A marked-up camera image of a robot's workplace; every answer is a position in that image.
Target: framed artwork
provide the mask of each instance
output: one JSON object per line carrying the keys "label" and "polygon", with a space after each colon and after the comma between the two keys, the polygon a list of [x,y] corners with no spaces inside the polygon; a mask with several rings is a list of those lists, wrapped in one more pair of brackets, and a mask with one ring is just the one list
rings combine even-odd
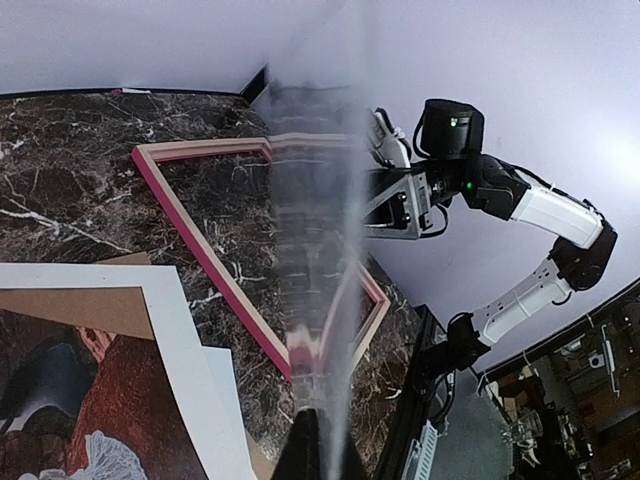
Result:
{"label": "framed artwork", "polygon": [[[326,145],[327,142],[334,142],[339,145],[344,142],[339,136],[332,135],[303,135],[303,137],[307,145],[314,142],[319,142],[322,145]],[[281,146],[286,145],[287,142],[299,140],[300,135],[286,134],[276,138],[272,137],[270,141],[266,138],[231,138],[168,142],[138,145],[132,152],[133,160],[149,188],[194,254],[198,263],[260,347],[287,379],[291,377],[291,367],[288,351],[283,340],[250,301],[243,288],[234,279],[234,275],[225,267],[201,228],[196,225],[196,222],[187,213],[185,206],[160,170],[160,166],[166,162],[247,153],[259,154],[266,162],[271,162],[273,142],[278,142],[278,145]],[[264,189],[268,189],[268,184],[264,185]],[[361,322],[356,335],[353,345],[352,368],[355,368],[364,355],[390,306],[390,301],[384,291],[363,265],[356,269],[354,275],[360,281],[364,293],[363,296],[365,301],[370,304],[370,308],[366,311],[365,318]],[[327,327],[330,328],[330,322],[327,322]]]}
{"label": "framed artwork", "polygon": [[1,263],[0,323],[5,475],[254,478],[175,267]]}

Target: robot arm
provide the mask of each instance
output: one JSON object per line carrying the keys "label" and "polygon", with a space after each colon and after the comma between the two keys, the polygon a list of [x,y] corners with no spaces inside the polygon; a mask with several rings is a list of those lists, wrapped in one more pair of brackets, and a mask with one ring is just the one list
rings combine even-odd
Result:
{"label": "robot arm", "polygon": [[[388,116],[384,117],[387,128],[378,132],[396,131]],[[528,223],[558,236],[547,258],[522,282],[489,305],[450,322],[448,341],[425,360],[431,379],[471,366],[543,307],[563,304],[574,291],[593,287],[617,239],[590,202],[580,202],[526,169],[481,153],[483,128],[484,117],[474,107],[427,100],[413,139],[414,153],[422,161],[408,169],[388,167],[372,175],[374,193],[367,225],[372,237],[430,236],[434,207],[448,206],[458,193],[471,209]],[[386,140],[394,139],[387,134]],[[380,138],[377,144],[388,145]],[[394,149],[387,146],[386,151]],[[398,165],[402,160],[387,158],[386,164]]]}

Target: brown cardboard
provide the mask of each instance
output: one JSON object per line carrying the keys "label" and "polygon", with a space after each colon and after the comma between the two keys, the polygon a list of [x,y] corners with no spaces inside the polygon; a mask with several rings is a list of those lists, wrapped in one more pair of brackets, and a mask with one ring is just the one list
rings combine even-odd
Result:
{"label": "brown cardboard", "polygon": [[[98,263],[150,265],[146,252],[134,253]],[[106,330],[153,340],[153,330],[142,289],[0,289],[0,309],[59,323]],[[273,465],[246,432],[251,465],[258,480],[269,480]]]}
{"label": "brown cardboard", "polygon": [[529,395],[527,395],[527,392],[523,391],[516,395],[515,399],[516,405],[518,405],[518,407],[523,407],[529,402]]}
{"label": "brown cardboard", "polygon": [[518,375],[519,374],[516,372],[516,373],[510,373],[500,378],[498,380],[498,385],[500,386],[500,389],[507,388],[511,384],[516,383],[519,380]]}
{"label": "brown cardboard", "polygon": [[516,405],[516,399],[507,397],[502,400],[504,403],[504,410],[507,412],[507,415],[509,415],[511,421],[515,422],[518,420],[518,406]]}

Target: painting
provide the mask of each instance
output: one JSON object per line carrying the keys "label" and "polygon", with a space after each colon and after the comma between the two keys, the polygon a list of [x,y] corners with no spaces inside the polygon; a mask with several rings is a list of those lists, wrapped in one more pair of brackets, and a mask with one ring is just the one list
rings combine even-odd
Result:
{"label": "painting", "polygon": [[206,479],[155,342],[0,310],[0,476]]}
{"label": "painting", "polygon": [[0,479],[254,478],[175,267],[124,258],[0,263]]}

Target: cable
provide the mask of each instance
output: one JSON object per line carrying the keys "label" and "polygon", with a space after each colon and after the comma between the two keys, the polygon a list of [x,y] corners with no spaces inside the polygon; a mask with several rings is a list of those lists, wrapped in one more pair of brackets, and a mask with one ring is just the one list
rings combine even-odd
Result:
{"label": "cable", "polygon": [[422,116],[420,116],[420,120],[418,120],[418,124],[416,125],[416,128],[413,130],[413,141],[412,141],[413,151],[420,158],[429,158],[429,155],[423,152],[418,147],[418,134],[420,133],[420,130],[422,130]]}
{"label": "cable", "polygon": [[563,197],[567,197],[575,202],[578,203],[585,203],[590,207],[593,207],[593,205],[591,204],[591,202],[589,202],[588,200],[584,200],[582,202],[580,202],[579,200],[573,198],[571,195],[569,195],[567,192],[560,190],[559,188],[555,187],[554,185],[550,184],[549,182],[547,182],[545,179],[543,179],[542,177],[540,177],[539,175],[536,175],[535,173],[533,173],[531,170],[521,167],[520,165],[513,165],[511,163],[506,163],[507,165],[510,165],[514,170],[518,170],[522,173],[524,173],[525,175],[527,175],[528,177],[533,178],[536,182],[538,182],[540,185],[542,185],[545,188],[548,188],[549,190],[557,193],[558,195],[562,195]]}
{"label": "cable", "polygon": [[451,370],[449,370],[446,373],[443,373],[442,375],[440,375],[436,381],[433,383],[433,390],[431,391],[431,393],[429,394],[429,396],[426,398],[426,402],[431,402],[433,401],[433,399],[436,396],[436,392],[438,391],[438,388],[440,387],[440,384],[446,380],[447,376],[453,371],[454,369],[452,368]]}
{"label": "cable", "polygon": [[[372,116],[375,117],[375,114],[371,110],[367,109],[367,111],[371,113]],[[384,145],[384,138],[380,140],[377,144],[374,142],[374,138],[372,138],[372,135],[367,135],[367,139],[369,140],[369,154],[373,157],[373,160],[382,168],[386,168],[386,169],[392,168],[393,165],[391,164],[391,162],[389,162],[386,158],[384,158],[380,154],[380,149]]]}
{"label": "cable", "polygon": [[[407,158],[409,159],[409,162],[411,162],[411,157],[413,154],[413,152],[411,151],[411,145],[409,144],[409,142],[407,142],[407,140],[404,137],[400,137],[396,135],[397,130],[394,128],[393,124],[391,123],[391,120],[389,119],[389,115],[387,114],[387,111],[384,108],[378,107],[376,108],[375,113],[379,114],[380,117],[382,117],[382,122],[384,123],[385,127],[387,128],[387,130],[389,130],[391,134],[393,134],[394,138],[398,142],[400,142],[402,147],[407,152]],[[369,142],[372,145],[372,147],[370,148],[370,150],[372,150],[371,156],[376,161],[376,163],[384,168],[388,168],[388,169],[394,168],[393,163],[387,161],[386,158],[382,157],[382,155],[378,153],[378,150],[382,148],[382,146],[384,145],[384,137],[383,137],[383,140],[381,140],[378,145],[374,145],[371,138],[369,138]]]}
{"label": "cable", "polygon": [[569,300],[571,300],[571,295],[572,294],[573,294],[573,292],[569,292],[569,295],[567,295],[567,298],[565,298],[563,301],[561,301],[561,302],[551,302],[551,303],[554,304],[556,307],[559,307],[560,305],[564,305]]}
{"label": "cable", "polygon": [[457,319],[464,317],[465,315],[471,315],[470,312],[460,312],[460,313],[456,313],[453,317],[451,317],[451,319],[449,320],[449,322],[447,323],[447,333],[449,333],[449,326],[455,322]]}
{"label": "cable", "polygon": [[420,235],[420,238],[434,238],[434,237],[439,237],[440,235],[442,235],[444,232],[447,231],[447,227],[449,226],[449,213],[447,213],[447,209],[445,207],[443,207],[442,205],[436,205],[436,207],[438,207],[438,210],[440,210],[442,212],[442,216],[444,218],[444,226],[436,231],[436,232],[431,232],[431,233],[423,233]]}
{"label": "cable", "polygon": [[453,374],[453,379],[451,382],[447,382],[447,399],[444,401],[440,410],[438,410],[435,414],[429,417],[429,421],[433,424],[434,427],[438,427],[440,423],[447,417],[449,412],[451,411],[451,407],[453,406],[453,402],[456,397],[456,371],[453,370],[451,372]]}

